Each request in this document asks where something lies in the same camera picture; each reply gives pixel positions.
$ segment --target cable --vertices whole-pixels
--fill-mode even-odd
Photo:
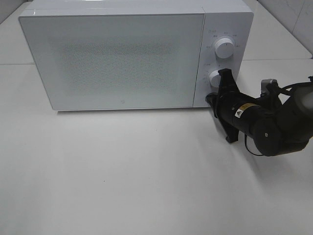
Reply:
[[[249,149],[248,149],[248,146],[246,144],[246,138],[247,138],[247,135],[245,134],[245,146],[246,146],[246,149],[249,153],[251,153],[252,155],[254,156],[258,156],[258,157],[261,157],[261,156],[264,156],[263,154],[259,155],[259,154],[255,154],[255,153],[252,153]]]

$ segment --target white microwave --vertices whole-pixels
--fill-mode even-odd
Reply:
[[[19,17],[58,111],[208,107],[252,19],[241,0],[34,0]]]

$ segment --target microwave glass door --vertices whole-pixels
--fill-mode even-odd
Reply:
[[[54,110],[192,107],[203,14],[21,18]]]

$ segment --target white knob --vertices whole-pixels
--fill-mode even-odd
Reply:
[[[210,84],[212,87],[219,87],[221,82],[221,76],[219,75],[218,70],[215,70],[209,75]]]
[[[215,43],[215,53],[218,57],[226,59],[234,53],[234,47],[230,38],[221,38]]]

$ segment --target yellow label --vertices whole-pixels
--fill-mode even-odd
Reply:
[[[242,105],[242,106],[235,112],[235,117],[240,118],[241,115],[244,113],[244,111],[245,111],[247,108],[250,108],[250,107],[252,107],[252,106],[257,106],[257,104],[247,103],[247,104]]]

